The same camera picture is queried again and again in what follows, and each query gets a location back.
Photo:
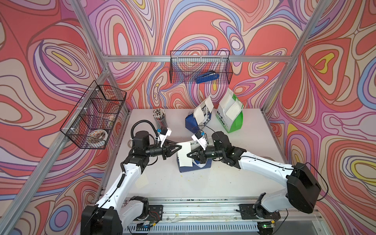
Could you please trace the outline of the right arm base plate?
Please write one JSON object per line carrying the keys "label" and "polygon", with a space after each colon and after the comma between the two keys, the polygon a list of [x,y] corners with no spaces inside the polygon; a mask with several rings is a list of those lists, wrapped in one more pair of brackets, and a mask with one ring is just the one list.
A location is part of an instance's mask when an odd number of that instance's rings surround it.
{"label": "right arm base plate", "polygon": [[240,213],[243,220],[259,219],[278,221],[281,218],[278,211],[268,212],[254,204],[239,204],[239,209],[236,209],[236,212]]}

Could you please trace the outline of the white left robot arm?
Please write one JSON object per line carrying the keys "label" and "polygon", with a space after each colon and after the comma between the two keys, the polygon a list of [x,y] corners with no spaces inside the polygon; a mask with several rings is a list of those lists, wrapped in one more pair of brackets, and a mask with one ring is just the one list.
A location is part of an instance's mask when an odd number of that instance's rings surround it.
{"label": "white left robot arm", "polygon": [[167,144],[166,135],[157,133],[154,144],[150,144],[149,133],[139,131],[132,137],[132,147],[126,159],[120,164],[121,173],[103,197],[82,212],[82,235],[121,235],[136,218],[149,215],[149,201],[142,196],[133,196],[128,205],[125,199],[130,189],[149,164],[150,157],[171,157],[182,147]]}

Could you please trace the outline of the green white paper bag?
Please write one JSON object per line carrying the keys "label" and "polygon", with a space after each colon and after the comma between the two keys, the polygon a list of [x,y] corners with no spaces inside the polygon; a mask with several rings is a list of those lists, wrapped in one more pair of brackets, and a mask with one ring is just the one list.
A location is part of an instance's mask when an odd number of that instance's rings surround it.
{"label": "green white paper bag", "polygon": [[216,117],[227,133],[232,133],[242,128],[243,108],[243,103],[235,93],[231,89],[227,89],[216,111]]}

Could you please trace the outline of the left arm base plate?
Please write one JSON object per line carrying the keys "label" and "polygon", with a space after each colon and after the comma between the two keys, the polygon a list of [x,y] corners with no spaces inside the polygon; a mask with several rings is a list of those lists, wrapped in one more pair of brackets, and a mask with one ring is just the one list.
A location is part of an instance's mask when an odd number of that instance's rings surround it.
{"label": "left arm base plate", "polygon": [[160,221],[163,219],[163,205],[150,205],[146,217],[135,218],[133,222],[138,221]]}

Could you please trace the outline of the blue white paper bag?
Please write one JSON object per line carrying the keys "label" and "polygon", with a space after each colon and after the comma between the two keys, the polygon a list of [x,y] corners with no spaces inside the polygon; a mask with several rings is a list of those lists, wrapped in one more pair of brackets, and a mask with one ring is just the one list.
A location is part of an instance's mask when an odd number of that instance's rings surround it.
{"label": "blue white paper bag", "polygon": [[185,118],[185,127],[192,133],[198,132],[211,120],[214,105],[211,97],[206,98]]}

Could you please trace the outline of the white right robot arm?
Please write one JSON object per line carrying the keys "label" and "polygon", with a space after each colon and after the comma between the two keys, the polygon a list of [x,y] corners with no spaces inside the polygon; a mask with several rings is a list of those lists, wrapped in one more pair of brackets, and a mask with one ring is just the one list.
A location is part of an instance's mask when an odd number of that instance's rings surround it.
{"label": "white right robot arm", "polygon": [[208,144],[202,132],[193,134],[192,139],[200,147],[188,153],[187,157],[201,164],[218,158],[228,166],[258,173],[283,186],[283,189],[274,193],[260,194],[253,205],[254,217],[266,219],[269,215],[289,208],[307,214],[313,213],[321,186],[306,164],[283,164],[257,156],[233,146],[222,131],[213,133],[212,145]]}

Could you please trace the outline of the dark blue paper bag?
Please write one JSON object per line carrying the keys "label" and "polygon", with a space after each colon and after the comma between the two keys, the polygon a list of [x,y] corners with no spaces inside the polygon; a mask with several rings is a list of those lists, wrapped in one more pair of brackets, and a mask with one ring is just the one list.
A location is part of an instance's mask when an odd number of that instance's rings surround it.
{"label": "dark blue paper bag", "polygon": [[[201,148],[201,146],[198,142],[196,142],[196,141],[189,141],[189,142],[191,143],[191,151]],[[192,161],[193,161],[192,167],[179,167],[177,154],[176,154],[176,161],[177,161],[179,171],[181,173],[189,172],[189,171],[195,171],[195,170],[201,170],[201,169],[207,169],[207,168],[211,168],[211,166],[212,166],[212,159],[208,159],[205,164],[199,164],[199,162],[192,159]]]}

